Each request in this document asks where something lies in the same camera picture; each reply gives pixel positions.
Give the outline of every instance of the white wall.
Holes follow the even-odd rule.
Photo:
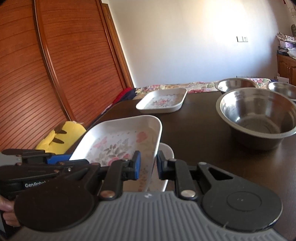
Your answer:
[[[102,3],[107,3],[107,4],[109,4],[109,0],[102,0]],[[110,10],[111,15],[114,16],[114,13],[113,13],[112,9],[110,8],[110,4],[109,4],[109,10]],[[126,59],[126,65],[127,65],[128,70],[129,70],[129,72],[130,72],[130,75],[131,75],[131,80],[132,80],[132,82],[133,82],[133,85],[136,87],[136,83],[135,83],[134,78],[133,78],[133,73],[132,73],[132,71],[131,71],[131,67],[130,67],[128,61],[127,61],[127,57],[126,57],[126,53],[125,53],[124,48],[123,48],[122,40],[121,40],[121,38],[120,38],[120,35],[118,34],[119,31],[118,31],[118,28],[117,28],[117,25],[116,25],[116,22],[114,21],[114,19],[113,19],[113,22],[114,22],[115,30],[116,30],[117,35],[118,35],[119,42],[120,42],[121,47],[122,47],[123,55],[124,55],[124,57],[125,57],[125,59]]]
[[[105,0],[136,87],[277,73],[280,0]],[[249,42],[238,43],[236,36]]]
[[[293,25],[295,24],[294,20],[293,20],[293,17],[292,17],[292,13],[290,12],[289,8],[288,7],[291,7],[293,6],[293,3],[292,1],[287,1],[287,11],[288,11],[288,17],[289,17],[289,21],[290,21],[290,25]]]

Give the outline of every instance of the yellow pillow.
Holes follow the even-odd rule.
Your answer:
[[[75,121],[66,121],[52,130],[35,149],[64,154],[85,132],[86,130],[81,124]]]

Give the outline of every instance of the white ceramic dish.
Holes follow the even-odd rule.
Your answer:
[[[136,109],[143,114],[175,112],[181,108],[186,94],[185,88],[156,90],[148,93]]]
[[[163,151],[163,154],[166,159],[174,158],[174,152],[169,145],[167,145],[165,143],[159,143],[158,150]],[[151,177],[151,182],[148,186],[148,191],[164,192],[167,184],[168,184],[167,180],[160,180],[158,178],[157,164],[155,161],[154,167],[153,167],[153,172],[152,172],[152,177]]]
[[[125,191],[146,191],[151,181],[162,124],[152,115],[141,115],[102,122],[82,138],[70,160],[87,159],[109,166],[113,161],[130,159],[136,150],[141,152],[141,168],[137,181],[125,181]]]

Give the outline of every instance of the gray ribbed base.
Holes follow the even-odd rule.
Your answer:
[[[91,217],[60,232],[21,229],[12,241],[276,241],[285,239],[273,229],[257,233],[226,230],[202,213],[195,202],[178,199],[174,192],[125,192],[101,202]]]

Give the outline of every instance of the cabinet door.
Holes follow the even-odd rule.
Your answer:
[[[289,60],[285,56],[278,55],[277,61],[280,77],[289,78]]]
[[[289,61],[290,84],[296,86],[296,61]]]
[[[66,118],[39,50],[32,1],[5,1],[0,16],[0,151],[33,148]]]
[[[85,127],[125,88],[96,0],[37,0],[51,62],[75,119]]]

